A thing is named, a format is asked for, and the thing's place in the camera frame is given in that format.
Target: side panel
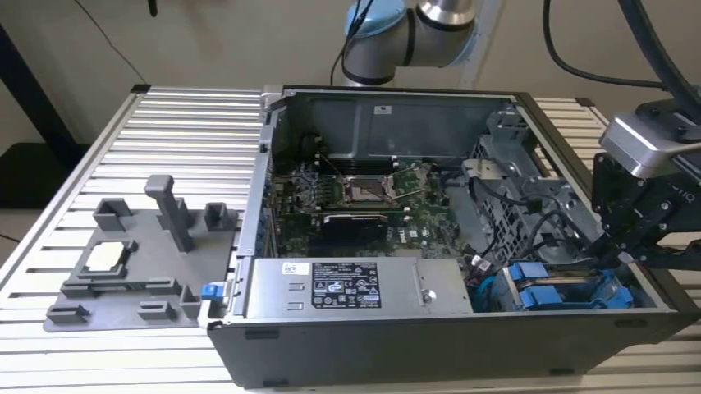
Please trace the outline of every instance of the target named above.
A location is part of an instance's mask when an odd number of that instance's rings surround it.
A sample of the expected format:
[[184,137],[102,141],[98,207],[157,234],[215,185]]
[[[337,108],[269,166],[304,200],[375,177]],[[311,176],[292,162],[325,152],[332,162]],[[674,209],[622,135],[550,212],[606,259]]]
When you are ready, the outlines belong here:
[[299,387],[583,374],[627,346],[663,340],[689,323],[678,317],[215,325],[208,334],[239,386]]

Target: sticker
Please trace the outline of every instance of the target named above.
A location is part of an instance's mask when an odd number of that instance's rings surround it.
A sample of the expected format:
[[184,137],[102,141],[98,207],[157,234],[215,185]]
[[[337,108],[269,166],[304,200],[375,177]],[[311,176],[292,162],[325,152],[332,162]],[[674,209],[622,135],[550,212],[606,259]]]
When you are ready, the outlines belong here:
[[283,275],[308,275],[308,263],[283,263]]
[[375,115],[391,115],[392,106],[391,105],[375,105]]
[[316,309],[380,308],[376,263],[312,263]]

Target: blue latch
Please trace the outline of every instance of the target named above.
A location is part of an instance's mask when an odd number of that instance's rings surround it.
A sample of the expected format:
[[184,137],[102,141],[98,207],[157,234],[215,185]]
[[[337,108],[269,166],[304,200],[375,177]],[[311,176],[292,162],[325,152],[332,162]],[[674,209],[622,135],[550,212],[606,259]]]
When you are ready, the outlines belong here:
[[203,300],[223,301],[223,284],[203,285],[200,296]]

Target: black pole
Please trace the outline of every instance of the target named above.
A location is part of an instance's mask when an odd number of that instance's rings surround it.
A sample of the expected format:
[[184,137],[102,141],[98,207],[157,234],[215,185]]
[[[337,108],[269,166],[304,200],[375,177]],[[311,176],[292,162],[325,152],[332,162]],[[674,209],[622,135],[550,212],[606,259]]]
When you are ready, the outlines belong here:
[[21,55],[0,25],[0,80],[20,104],[29,121],[36,127],[48,149],[65,168],[73,168],[81,158],[80,147],[68,132],[52,102]]

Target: gray plastic block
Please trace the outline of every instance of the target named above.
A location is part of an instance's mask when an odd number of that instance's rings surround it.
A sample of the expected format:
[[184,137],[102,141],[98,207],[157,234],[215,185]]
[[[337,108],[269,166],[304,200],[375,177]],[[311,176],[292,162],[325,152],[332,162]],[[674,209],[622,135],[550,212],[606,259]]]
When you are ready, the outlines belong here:
[[92,214],[97,227],[102,231],[124,231],[118,218],[130,216],[129,206],[124,199],[102,199]]
[[[235,239],[235,226],[228,231],[209,231],[204,212],[189,212],[188,231],[196,248],[188,253],[173,247],[173,238],[159,223],[159,210],[134,209],[130,216],[118,217],[124,231],[102,231],[97,227],[56,302],[80,304],[89,316],[72,324],[58,324],[48,318],[44,329],[56,332],[196,327],[201,287],[225,279]],[[228,212],[228,217],[235,218],[235,213]],[[89,272],[89,251],[104,242],[121,242],[129,253],[113,269]],[[168,303],[173,316],[144,320],[137,313],[141,302],[156,301]]]
[[204,206],[204,221],[207,223],[207,230],[209,231],[231,231],[235,230],[236,220],[239,214],[227,210],[225,203],[208,203]]
[[45,312],[48,318],[54,324],[85,323],[89,312],[77,305],[53,305]]
[[89,289],[88,283],[82,283],[80,280],[73,282],[65,281],[60,292],[68,299],[94,297],[94,292]]
[[144,301],[138,304],[138,316],[145,321],[173,320],[175,310],[167,301]]
[[149,176],[142,188],[145,195],[154,199],[157,208],[161,210],[160,223],[173,237],[175,246],[180,252],[189,252],[195,243],[187,232],[187,221],[177,202],[173,197],[173,177],[169,175],[154,174]]
[[188,318],[197,318],[199,308],[201,307],[201,300],[192,294],[189,287],[183,287],[180,292],[180,308]]
[[149,279],[149,283],[145,285],[145,290],[153,296],[179,294],[180,284],[173,277],[153,277]]
[[[175,203],[177,204],[177,212],[180,212],[180,217],[183,218],[183,222],[185,223],[187,228],[192,226],[192,215],[189,214],[189,211],[187,210],[187,204],[185,199],[181,197],[175,198]],[[163,219],[163,215],[157,215],[157,222],[161,224],[161,229],[168,229],[168,223]]]

